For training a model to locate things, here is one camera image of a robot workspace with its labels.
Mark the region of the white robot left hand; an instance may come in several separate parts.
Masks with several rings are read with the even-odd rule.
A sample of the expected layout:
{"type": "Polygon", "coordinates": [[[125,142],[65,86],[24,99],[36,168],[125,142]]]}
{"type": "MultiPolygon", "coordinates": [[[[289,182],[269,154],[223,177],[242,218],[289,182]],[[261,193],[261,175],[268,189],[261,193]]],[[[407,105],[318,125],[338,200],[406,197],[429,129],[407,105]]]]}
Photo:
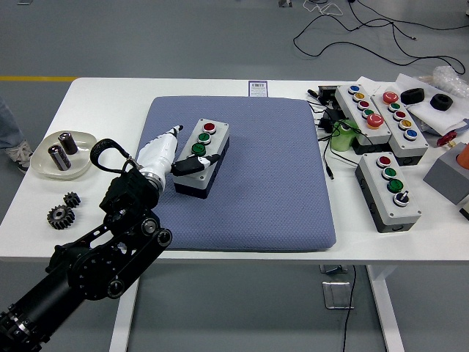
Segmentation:
{"type": "Polygon", "coordinates": [[[137,163],[142,166],[140,173],[143,176],[165,178],[168,173],[177,177],[191,175],[208,169],[221,159],[221,156],[216,153],[207,156],[191,156],[174,163],[178,145],[177,136],[182,129],[182,125],[174,126],[146,143],[139,151],[137,163]]]}

